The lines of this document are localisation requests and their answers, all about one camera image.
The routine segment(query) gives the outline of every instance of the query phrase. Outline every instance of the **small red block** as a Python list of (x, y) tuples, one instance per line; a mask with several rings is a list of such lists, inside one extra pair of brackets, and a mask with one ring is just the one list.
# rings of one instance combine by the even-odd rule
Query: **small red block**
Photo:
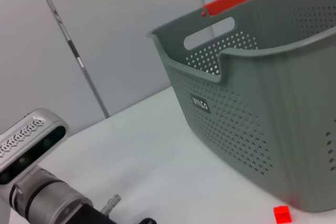
[(274, 215), (277, 220), (277, 224), (280, 223), (291, 223), (292, 218), (290, 216), (289, 207), (288, 206), (279, 206), (273, 208)]

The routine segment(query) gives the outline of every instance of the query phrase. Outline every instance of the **basket handle hole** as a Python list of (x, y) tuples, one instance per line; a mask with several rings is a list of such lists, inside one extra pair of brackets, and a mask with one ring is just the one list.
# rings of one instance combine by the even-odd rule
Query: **basket handle hole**
[(194, 49), (206, 42), (209, 42), (216, 37), (223, 35), (232, 31), (235, 28), (235, 20), (230, 18), (225, 18), (217, 23), (212, 24), (200, 31), (197, 31), (184, 39), (184, 47), (187, 50)]

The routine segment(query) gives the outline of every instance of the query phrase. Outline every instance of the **white table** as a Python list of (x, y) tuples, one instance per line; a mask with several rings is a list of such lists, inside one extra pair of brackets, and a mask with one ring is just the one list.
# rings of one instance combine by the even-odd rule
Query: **white table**
[[(159, 224), (272, 224), (273, 207), (284, 204), (198, 139), (172, 88), (71, 137), (41, 166), (99, 210), (120, 194), (110, 215), (118, 224), (146, 217)], [(336, 222), (336, 211), (291, 213), (297, 224)], [(26, 223), (14, 211), (10, 218), (10, 224)]]

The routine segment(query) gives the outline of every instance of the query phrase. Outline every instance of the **laundry basket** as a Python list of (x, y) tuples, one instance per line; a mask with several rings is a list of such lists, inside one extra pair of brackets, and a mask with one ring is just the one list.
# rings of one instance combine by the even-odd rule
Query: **laundry basket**
[[(229, 17), (231, 31), (184, 47)], [(304, 211), (336, 208), (335, 25), (336, 0), (217, 0), (151, 33), (196, 135)]]

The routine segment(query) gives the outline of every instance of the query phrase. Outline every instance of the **basket logo text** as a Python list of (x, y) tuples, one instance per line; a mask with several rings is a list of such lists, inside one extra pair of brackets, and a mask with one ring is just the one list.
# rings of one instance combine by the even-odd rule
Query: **basket logo text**
[(198, 107), (199, 109), (211, 114), (210, 109), (209, 109), (209, 105), (207, 103), (207, 101), (203, 98), (197, 97), (194, 94), (190, 94), (191, 99), (193, 101), (193, 104)]

